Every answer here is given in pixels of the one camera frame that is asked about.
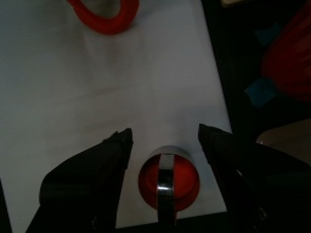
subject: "metal ring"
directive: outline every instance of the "metal ring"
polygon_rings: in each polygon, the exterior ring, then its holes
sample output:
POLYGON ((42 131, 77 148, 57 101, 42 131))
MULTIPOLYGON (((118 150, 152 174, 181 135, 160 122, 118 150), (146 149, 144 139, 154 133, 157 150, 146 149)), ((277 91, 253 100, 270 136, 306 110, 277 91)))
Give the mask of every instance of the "metal ring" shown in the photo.
POLYGON ((173 205, 173 159, 174 155, 161 154, 157 173, 157 221, 174 225, 173 205))

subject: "red cloth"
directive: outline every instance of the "red cloth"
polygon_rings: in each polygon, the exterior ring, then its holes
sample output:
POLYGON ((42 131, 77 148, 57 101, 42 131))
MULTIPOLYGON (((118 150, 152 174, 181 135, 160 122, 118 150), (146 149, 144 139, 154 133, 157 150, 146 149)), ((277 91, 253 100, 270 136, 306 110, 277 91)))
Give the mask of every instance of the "red cloth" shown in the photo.
POLYGON ((269 46, 261 72, 272 78, 282 94, 311 102, 311 0, 269 46))

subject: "white paper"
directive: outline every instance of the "white paper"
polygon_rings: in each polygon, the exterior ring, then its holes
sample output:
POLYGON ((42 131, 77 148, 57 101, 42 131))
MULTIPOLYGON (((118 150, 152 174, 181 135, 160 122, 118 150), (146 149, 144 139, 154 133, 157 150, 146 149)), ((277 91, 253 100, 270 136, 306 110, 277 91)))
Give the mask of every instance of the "white paper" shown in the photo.
POLYGON ((88 29, 66 1, 9 0, 1 12, 0 177, 13 232, 29 226, 43 175, 125 127, 134 143, 116 226, 156 222, 137 176, 165 145, 188 151, 201 180, 178 218, 224 211, 197 142, 198 123, 229 131, 200 1, 141 0, 118 35, 88 29))

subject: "red tape roll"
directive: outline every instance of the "red tape roll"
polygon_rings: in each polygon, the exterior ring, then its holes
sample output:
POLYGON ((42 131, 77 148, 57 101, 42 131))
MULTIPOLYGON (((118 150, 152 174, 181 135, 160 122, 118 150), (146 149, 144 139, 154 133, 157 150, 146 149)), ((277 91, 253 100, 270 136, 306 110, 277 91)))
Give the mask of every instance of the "red tape roll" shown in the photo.
POLYGON ((66 1, 71 5, 81 22, 96 32, 106 35, 117 34, 129 27, 140 6, 138 0, 120 0, 118 14, 113 18, 104 18, 88 10, 81 0, 66 1))

